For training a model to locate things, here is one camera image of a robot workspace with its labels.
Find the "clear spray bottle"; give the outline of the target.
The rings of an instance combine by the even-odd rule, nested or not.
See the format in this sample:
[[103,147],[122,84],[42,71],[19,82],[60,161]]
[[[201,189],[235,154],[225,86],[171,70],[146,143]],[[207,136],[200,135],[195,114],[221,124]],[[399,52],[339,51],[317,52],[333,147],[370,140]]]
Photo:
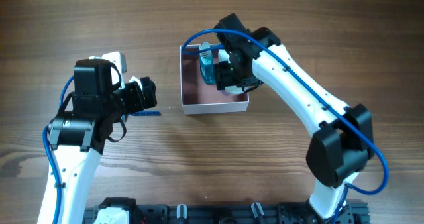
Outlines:
[[229,54],[224,49],[218,50],[218,62],[229,62]]

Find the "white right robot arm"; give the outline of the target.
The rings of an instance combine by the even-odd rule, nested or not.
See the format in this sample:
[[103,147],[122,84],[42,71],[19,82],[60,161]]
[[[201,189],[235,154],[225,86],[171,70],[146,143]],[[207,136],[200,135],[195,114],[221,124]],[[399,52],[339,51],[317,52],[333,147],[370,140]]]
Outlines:
[[345,204],[347,184],[374,156],[374,151],[343,121],[372,139],[369,110],[361,104],[349,107],[323,89],[268,28],[250,31],[234,13],[215,27],[227,30],[217,34],[225,51],[215,65],[217,89],[238,95],[266,84],[293,110],[311,135],[306,161],[316,181],[309,198],[310,211],[321,223],[335,219],[335,212]]

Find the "blue disposable razor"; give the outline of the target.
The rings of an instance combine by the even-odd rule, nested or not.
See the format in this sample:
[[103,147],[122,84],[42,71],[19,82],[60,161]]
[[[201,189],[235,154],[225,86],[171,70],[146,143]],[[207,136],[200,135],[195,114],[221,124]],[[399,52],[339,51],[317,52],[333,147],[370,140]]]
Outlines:
[[146,117],[146,116],[161,116],[161,112],[159,111],[138,111],[135,113],[129,113],[126,115],[123,115],[121,117],[121,119],[126,122],[128,119],[128,116],[133,116],[133,117]]

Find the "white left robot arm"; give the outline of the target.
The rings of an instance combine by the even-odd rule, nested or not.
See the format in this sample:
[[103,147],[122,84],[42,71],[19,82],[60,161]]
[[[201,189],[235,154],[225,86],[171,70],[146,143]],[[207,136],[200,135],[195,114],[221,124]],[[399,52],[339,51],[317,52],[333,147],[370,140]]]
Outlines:
[[149,77],[117,82],[119,69],[106,59],[78,60],[74,91],[61,98],[56,116],[45,126],[43,145],[49,175],[39,223],[81,223],[89,188],[113,125],[123,117],[156,106],[156,84]]

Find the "blue mouthwash bottle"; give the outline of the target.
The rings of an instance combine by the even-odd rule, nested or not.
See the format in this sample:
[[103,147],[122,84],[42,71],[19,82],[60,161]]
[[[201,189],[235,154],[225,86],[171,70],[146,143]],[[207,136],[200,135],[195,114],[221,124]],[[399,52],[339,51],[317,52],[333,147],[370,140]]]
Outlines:
[[199,64],[203,81],[207,85],[213,85],[215,84],[215,72],[211,46],[208,42],[203,42],[199,49]]

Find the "green Dettol soap box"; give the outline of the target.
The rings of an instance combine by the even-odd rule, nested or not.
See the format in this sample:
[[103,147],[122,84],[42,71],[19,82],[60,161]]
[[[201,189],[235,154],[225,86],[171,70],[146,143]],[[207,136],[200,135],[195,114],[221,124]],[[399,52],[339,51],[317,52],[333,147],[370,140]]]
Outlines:
[[111,68],[112,84],[119,82],[121,85],[120,88],[124,88],[125,81],[123,74],[127,72],[127,63],[124,54],[120,52],[110,52],[103,54],[102,56],[90,56],[89,59],[103,59],[114,63],[114,65],[117,67],[117,71]]

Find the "white-lidded round jar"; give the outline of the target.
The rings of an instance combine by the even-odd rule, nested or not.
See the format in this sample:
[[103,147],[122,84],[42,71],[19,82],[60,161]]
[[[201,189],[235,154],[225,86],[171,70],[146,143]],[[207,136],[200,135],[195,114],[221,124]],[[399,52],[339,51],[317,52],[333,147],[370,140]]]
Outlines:
[[241,87],[237,87],[234,85],[234,86],[226,87],[224,90],[221,91],[221,93],[223,95],[230,96],[230,95],[241,95],[244,92]]

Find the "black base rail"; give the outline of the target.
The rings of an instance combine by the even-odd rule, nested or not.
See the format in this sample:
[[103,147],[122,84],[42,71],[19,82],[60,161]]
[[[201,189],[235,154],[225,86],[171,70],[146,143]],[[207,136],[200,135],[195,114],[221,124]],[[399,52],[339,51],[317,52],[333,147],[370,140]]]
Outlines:
[[[130,204],[135,204],[135,199],[108,197],[100,205],[86,208],[82,223],[94,223],[100,207],[124,207],[125,210]],[[130,223],[333,223],[333,217],[322,219],[315,214],[308,201],[274,205],[138,205],[138,209],[135,217],[140,219],[135,221],[130,215]],[[371,223],[368,204],[346,201],[335,223]]]

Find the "white box with pink interior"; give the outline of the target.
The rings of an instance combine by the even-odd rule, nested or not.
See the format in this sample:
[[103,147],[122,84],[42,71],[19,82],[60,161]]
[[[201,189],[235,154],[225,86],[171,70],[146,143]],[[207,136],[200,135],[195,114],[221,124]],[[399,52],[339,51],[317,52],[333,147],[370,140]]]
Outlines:
[[180,54],[180,93],[185,115],[245,112],[250,101],[247,93],[230,95],[207,85],[197,54]]

